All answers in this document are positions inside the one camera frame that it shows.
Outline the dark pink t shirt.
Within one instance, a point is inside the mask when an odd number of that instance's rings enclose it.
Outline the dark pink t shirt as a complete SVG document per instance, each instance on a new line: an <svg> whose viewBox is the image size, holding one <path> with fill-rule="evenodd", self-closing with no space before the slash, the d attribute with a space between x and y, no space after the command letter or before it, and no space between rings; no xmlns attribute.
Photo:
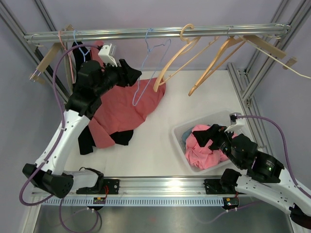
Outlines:
<svg viewBox="0 0 311 233"><path fill-rule="evenodd" d="M165 95L165 84L157 92L153 90L155 81L152 78L133 86L114 86L101 96L102 104L88 125L91 147L129 145L134 129L145 122Z"/></svg>

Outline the front aluminium rail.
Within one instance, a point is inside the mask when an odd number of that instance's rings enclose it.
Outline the front aluminium rail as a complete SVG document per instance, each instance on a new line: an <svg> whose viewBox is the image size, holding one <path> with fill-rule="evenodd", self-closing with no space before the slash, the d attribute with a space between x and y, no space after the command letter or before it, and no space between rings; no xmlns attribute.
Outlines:
<svg viewBox="0 0 311 233"><path fill-rule="evenodd" d="M200 197L206 195L205 180L218 176L106 177L109 197Z"/></svg>

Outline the light wooden hanger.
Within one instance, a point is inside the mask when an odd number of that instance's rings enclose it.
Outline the light wooden hanger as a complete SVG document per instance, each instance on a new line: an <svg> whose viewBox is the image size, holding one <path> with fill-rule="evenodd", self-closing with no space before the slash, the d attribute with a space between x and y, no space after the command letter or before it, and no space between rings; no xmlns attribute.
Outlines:
<svg viewBox="0 0 311 233"><path fill-rule="evenodd" d="M153 90L155 92L158 91L159 87L161 85L164 85L170 78L172 78L174 75L176 75L179 71L181 71L184 67L186 67L189 63L191 63L194 59L196 59L199 55L201 55L204 51L206 51L211 45L213 45L218 39L219 36L215 36L212 41L210 41L207 46L205 46L201 51L199 51L196 55L194 55L191 59L189 59L186 63L184 63L179 69L177 69L173 74L169 75L168 78L165 78L164 75L166 71L170 68L170 66L174 63L174 61L179 58L182 55L185 55L187 52L192 50L194 46L199 42L202 36L196 36L194 39L189 39L188 37L184 37L184 32L186 29L194 29L194 25L189 23L186 24L183 29L181 30L179 37L181 41L186 42L186 45L183 46L169 61L168 63L163 67L163 69L160 71L160 74L158 75Z"/></svg>

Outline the black garment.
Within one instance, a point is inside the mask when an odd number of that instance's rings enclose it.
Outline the black garment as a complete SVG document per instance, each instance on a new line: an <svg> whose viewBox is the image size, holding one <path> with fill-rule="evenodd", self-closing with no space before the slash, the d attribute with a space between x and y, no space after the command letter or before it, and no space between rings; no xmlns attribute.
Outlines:
<svg viewBox="0 0 311 233"><path fill-rule="evenodd" d="M83 62L82 55L78 54L78 50L85 47L83 43L74 42L71 48L73 47L75 47L73 55L77 62L77 74L76 82L73 84L73 94L66 104L66 110L76 111L79 113L79 116L86 116L89 120L92 120L102 104L101 96L112 89L112 87L107 86L107 80L104 77L104 71L102 71L102 65L99 62L91 60L90 55L86 55L86 61ZM112 145L114 145L114 139L117 139L117 143L120 145L128 145L133 133L134 130L108 133L108 139L104 139L104 142L108 142L111 139ZM92 153L93 147L97 147L88 124L80 133L78 143L81 155Z"/></svg>

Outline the aluminium hanging rail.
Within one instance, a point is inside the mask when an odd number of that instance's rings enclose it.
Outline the aluminium hanging rail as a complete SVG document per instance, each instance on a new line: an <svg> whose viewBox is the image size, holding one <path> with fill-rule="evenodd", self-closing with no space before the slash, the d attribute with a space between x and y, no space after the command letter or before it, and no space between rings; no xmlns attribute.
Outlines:
<svg viewBox="0 0 311 233"><path fill-rule="evenodd" d="M184 38L197 36L240 36L240 35L276 35L283 36L290 32L288 24L269 23L234 26L199 26L194 28L167 27L149 29L107 29L64 31L61 39L64 42L92 40L123 40L148 38Z"/></svg>

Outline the blue t shirt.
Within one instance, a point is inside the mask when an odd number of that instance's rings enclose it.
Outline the blue t shirt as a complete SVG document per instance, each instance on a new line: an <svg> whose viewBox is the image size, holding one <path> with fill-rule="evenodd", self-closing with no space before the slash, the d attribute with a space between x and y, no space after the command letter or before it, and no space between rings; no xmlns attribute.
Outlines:
<svg viewBox="0 0 311 233"><path fill-rule="evenodd" d="M182 134L181 140L184 146L186 145L186 140L191 135L191 133L192 133L192 128L188 129Z"/></svg>

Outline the light pink t shirt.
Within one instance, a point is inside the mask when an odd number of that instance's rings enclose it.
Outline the light pink t shirt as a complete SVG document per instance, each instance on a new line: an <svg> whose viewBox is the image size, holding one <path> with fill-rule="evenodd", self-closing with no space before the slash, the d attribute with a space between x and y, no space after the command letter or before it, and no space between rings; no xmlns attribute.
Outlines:
<svg viewBox="0 0 311 233"><path fill-rule="evenodd" d="M229 159L220 150L210 150L209 146L212 141L209 141L204 147L200 147L196 138L193 135L194 131L203 131L209 129L209 125L194 126L187 139L185 140L185 158L191 166L197 167L200 170L205 170L214 167Z"/></svg>

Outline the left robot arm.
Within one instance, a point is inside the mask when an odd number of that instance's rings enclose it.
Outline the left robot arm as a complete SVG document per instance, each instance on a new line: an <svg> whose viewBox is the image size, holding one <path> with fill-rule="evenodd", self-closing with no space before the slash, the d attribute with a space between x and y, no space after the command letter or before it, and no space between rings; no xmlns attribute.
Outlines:
<svg viewBox="0 0 311 233"><path fill-rule="evenodd" d="M101 106L102 95L114 86L133 86L141 75L141 71L131 68L124 59L116 67L102 67L95 60L82 63L57 131L36 162L26 164L22 170L29 182L60 199L73 190L102 192L103 173L92 168L65 171L65 164L78 137Z"/></svg>

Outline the left pale wooden hanger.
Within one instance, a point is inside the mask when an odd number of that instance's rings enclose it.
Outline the left pale wooden hanger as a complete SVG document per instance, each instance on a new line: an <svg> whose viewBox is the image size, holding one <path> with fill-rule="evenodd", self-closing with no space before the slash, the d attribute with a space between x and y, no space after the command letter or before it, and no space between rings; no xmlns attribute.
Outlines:
<svg viewBox="0 0 311 233"><path fill-rule="evenodd" d="M69 24L64 30L64 31L73 31L73 26ZM39 82L41 84L44 84L44 81L39 77L41 73L44 73L47 69L47 67L50 65L50 63L54 60L56 55L58 54L59 51L63 51L63 47L60 43L60 41L54 43L52 47L49 49L47 54L43 57L41 62L38 64L36 67L36 70L34 71L33 74L30 75L29 80L32 82Z"/></svg>

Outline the white plastic basket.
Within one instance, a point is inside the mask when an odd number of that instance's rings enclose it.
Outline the white plastic basket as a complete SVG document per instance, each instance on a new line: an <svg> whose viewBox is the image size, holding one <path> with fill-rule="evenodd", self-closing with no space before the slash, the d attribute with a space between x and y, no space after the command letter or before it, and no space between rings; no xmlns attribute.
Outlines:
<svg viewBox="0 0 311 233"><path fill-rule="evenodd" d="M229 109L222 109L220 111L214 112L214 113L210 113L206 116L201 116L199 118L196 119L192 119L190 121L187 121L185 123L179 124L175 127L173 127L172 129L172 137L173 137L173 142L175 144L175 147L178 151L178 156L182 159L182 161L184 162L185 166L191 171L191 173L193 175L203 175L207 172L210 172L212 170L215 169L224 169L226 165L232 165L233 163L228 160L228 161L224 161L214 167L205 169L205 170L200 170L197 167L191 166L187 159L185 158L185 151L186 148L182 143L181 140L181 136L182 134L187 131L190 128L193 128L196 125L202 124L202 125L209 125L210 127L213 124L218 124L220 126L229 126L230 125L230 118L229 118L229 114L233 113L233 110L229 110Z"/></svg>

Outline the orange wooden hanger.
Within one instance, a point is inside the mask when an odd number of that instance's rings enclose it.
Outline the orange wooden hanger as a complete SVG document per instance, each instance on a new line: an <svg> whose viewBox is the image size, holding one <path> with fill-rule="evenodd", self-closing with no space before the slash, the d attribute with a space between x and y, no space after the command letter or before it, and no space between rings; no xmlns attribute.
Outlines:
<svg viewBox="0 0 311 233"><path fill-rule="evenodd" d="M218 49L214 59L208 65L204 73L198 79L198 81L194 84L191 90L188 93L188 96L191 96L195 90L209 77L211 76L225 61L227 61L245 42L241 38L235 39L233 36L230 36ZM217 63L226 50L232 46L238 45L227 57L225 57L221 62Z"/></svg>

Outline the pale flat wooden hanger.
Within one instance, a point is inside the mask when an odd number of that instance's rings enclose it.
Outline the pale flat wooden hanger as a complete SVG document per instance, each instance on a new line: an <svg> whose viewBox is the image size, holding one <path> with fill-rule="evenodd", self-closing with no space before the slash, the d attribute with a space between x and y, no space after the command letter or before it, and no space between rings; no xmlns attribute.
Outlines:
<svg viewBox="0 0 311 233"><path fill-rule="evenodd" d="M296 75L300 77L304 77L307 79L310 79L310 76L303 75L299 73L298 71L291 68L291 63L288 61L287 63L283 63L280 61L280 59L284 59L287 56L287 53L278 49L274 45L270 44L267 41L264 41L262 38L256 36L256 35L244 35L239 36L243 41L247 42L251 46L253 46L258 51L262 52L263 54L267 55L269 58L273 59L277 63L281 64L283 69L290 70L291 72L295 73Z"/></svg>

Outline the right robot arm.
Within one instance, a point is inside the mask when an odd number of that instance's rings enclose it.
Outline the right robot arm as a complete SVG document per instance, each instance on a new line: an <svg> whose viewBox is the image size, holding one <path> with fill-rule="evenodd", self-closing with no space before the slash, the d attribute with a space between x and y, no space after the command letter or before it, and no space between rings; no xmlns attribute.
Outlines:
<svg viewBox="0 0 311 233"><path fill-rule="evenodd" d="M275 157L261 152L257 144L244 134L234 136L226 127L217 124L193 136L203 147L211 143L211 150L220 150L240 170L227 168L220 178L220 188L226 192L243 193L282 210L301 227L311 227L310 191L302 192L289 171Z"/></svg>

